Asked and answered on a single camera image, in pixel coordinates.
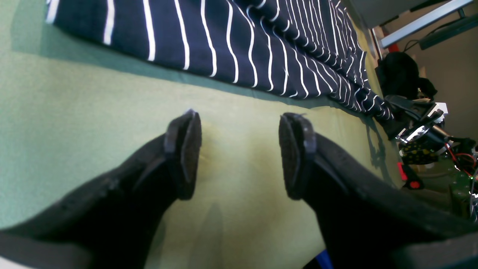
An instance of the striped cloth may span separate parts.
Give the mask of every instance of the striped cloth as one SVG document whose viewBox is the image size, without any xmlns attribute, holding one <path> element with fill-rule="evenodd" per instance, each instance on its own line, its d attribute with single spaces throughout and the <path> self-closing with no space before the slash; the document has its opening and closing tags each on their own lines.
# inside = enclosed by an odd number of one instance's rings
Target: striped cloth
<svg viewBox="0 0 478 269">
<path fill-rule="evenodd" d="M 159 65 L 392 119 L 340 0 L 48 0 L 47 23 Z"/>
</svg>

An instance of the metal frame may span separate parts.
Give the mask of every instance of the metal frame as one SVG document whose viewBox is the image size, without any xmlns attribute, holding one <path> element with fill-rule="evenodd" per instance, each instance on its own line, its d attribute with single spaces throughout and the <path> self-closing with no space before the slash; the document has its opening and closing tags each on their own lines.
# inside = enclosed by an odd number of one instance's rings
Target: metal frame
<svg viewBox="0 0 478 269">
<path fill-rule="evenodd" d="M 451 0 L 443 6 L 440 6 L 439 8 L 427 13 L 426 15 L 416 19 L 415 21 L 407 24 L 406 26 L 379 40 L 378 47 L 388 48 L 397 41 L 400 41 L 403 38 L 429 26 L 430 24 L 463 8 L 468 4 L 471 4 L 472 2 L 473 0 Z"/>
</svg>

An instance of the wall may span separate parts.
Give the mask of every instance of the wall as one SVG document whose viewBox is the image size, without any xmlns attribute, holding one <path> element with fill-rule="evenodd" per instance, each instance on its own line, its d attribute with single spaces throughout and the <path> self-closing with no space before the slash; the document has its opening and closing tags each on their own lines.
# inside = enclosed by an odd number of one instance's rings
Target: wall
<svg viewBox="0 0 478 269">
<path fill-rule="evenodd" d="M 403 14 L 399 19 L 386 25 L 387 30 L 395 31 L 419 18 L 440 4 Z M 467 15 L 478 13 L 478 2 L 464 8 Z M 401 50 L 412 39 L 420 39 L 436 27 L 459 18 L 453 13 L 405 38 L 398 43 Z M 424 51 L 419 45 L 407 53 L 415 58 L 421 76 L 426 76 L 438 90 L 435 100 L 446 102 L 450 114 L 445 119 L 445 129 L 453 136 L 471 137 L 478 141 L 478 27 L 461 33 Z"/>
</svg>

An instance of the red part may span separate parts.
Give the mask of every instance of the red part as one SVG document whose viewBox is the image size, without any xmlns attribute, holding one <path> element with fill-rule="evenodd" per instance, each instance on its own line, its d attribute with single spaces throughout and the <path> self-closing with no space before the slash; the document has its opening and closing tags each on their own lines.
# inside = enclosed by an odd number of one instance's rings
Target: red part
<svg viewBox="0 0 478 269">
<path fill-rule="evenodd" d="M 386 31 L 383 31 L 383 36 L 388 36 L 389 34 Z M 393 43 L 388 47 L 389 52 L 400 52 L 397 43 Z"/>
<path fill-rule="evenodd" d="M 402 181 L 407 181 L 408 177 L 407 174 L 403 171 L 403 163 L 397 163 L 398 170 L 400 171 L 400 176 L 402 177 Z"/>
<path fill-rule="evenodd" d="M 419 189 L 419 188 L 420 188 L 420 182 L 418 182 L 418 181 L 412 181 L 412 182 L 410 182 L 410 187 L 411 187 L 412 189 Z"/>
</svg>

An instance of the cable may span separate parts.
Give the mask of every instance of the cable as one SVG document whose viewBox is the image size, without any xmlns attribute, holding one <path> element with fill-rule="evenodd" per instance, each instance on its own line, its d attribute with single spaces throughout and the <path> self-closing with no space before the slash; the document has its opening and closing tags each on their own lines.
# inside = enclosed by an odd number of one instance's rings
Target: cable
<svg viewBox="0 0 478 269">
<path fill-rule="evenodd" d="M 475 182 L 477 181 L 478 169 L 475 170 L 473 177 L 471 178 L 471 189 L 470 189 L 470 217 L 473 213 L 473 192 L 475 191 Z"/>
<path fill-rule="evenodd" d="M 454 21 L 452 21 L 452 22 L 447 22 L 447 23 L 445 23 L 445 24 L 442 24 L 442 25 L 436 27 L 435 29 L 433 29 L 433 30 L 432 30 L 431 32 L 429 32 L 428 34 L 426 34 L 426 36 L 429 36 L 429 35 L 435 33 L 436 31 L 442 29 L 443 27 L 450 26 L 450 25 L 452 25 L 452 24 L 454 24 L 454 23 L 456 23 L 456 22 L 458 22 L 458 21 L 460 21 L 460 20 L 462 20 L 462 19 L 463 19 L 463 18 L 460 18 L 460 19 L 458 19 L 458 20 L 454 20 Z M 415 45 L 417 45 L 417 44 L 420 42 L 420 40 L 422 40 L 422 39 L 412 39 L 412 40 L 408 41 L 408 43 L 405 45 L 405 48 L 403 49 L 403 52 L 406 52 L 407 50 L 413 48 L 413 47 L 414 47 Z M 415 41 L 415 43 L 414 43 L 413 45 L 411 45 L 410 47 L 408 47 L 408 44 L 410 44 L 410 42 L 413 42 L 413 41 Z"/>
<path fill-rule="evenodd" d="M 445 147 L 448 149 L 448 152 L 450 153 L 451 158 L 453 159 L 453 161 L 454 161 L 456 164 L 460 165 L 460 163 L 458 162 L 458 160 L 457 160 L 456 157 L 455 157 L 455 154 L 453 154 L 453 151 L 451 151 L 450 145 L 449 145 L 448 143 L 445 143 Z M 468 173 L 465 169 L 460 169 L 460 170 L 463 171 L 463 172 L 465 172 L 469 177 L 471 177 L 470 173 Z"/>
<path fill-rule="evenodd" d="M 413 45 L 411 45 L 410 47 L 408 47 L 408 44 L 410 44 L 410 42 L 413 42 L 413 41 L 415 41 L 415 43 L 414 43 Z M 418 44 L 419 41 L 420 41 L 420 40 L 418 40 L 418 39 L 412 39 L 412 40 L 408 41 L 407 44 L 405 45 L 405 49 L 403 50 L 403 52 L 405 52 L 405 51 L 411 49 L 413 46 L 415 46 L 416 44 Z"/>
<path fill-rule="evenodd" d="M 469 158 L 471 159 L 471 161 L 473 162 L 473 167 L 475 167 L 476 164 L 477 164 L 476 159 L 473 158 L 473 156 L 471 156 L 470 154 L 467 154 L 467 153 L 458 153 L 458 154 L 455 154 L 455 156 L 456 156 L 456 157 L 457 157 L 457 156 L 467 156 L 467 157 L 469 157 Z"/>
</svg>

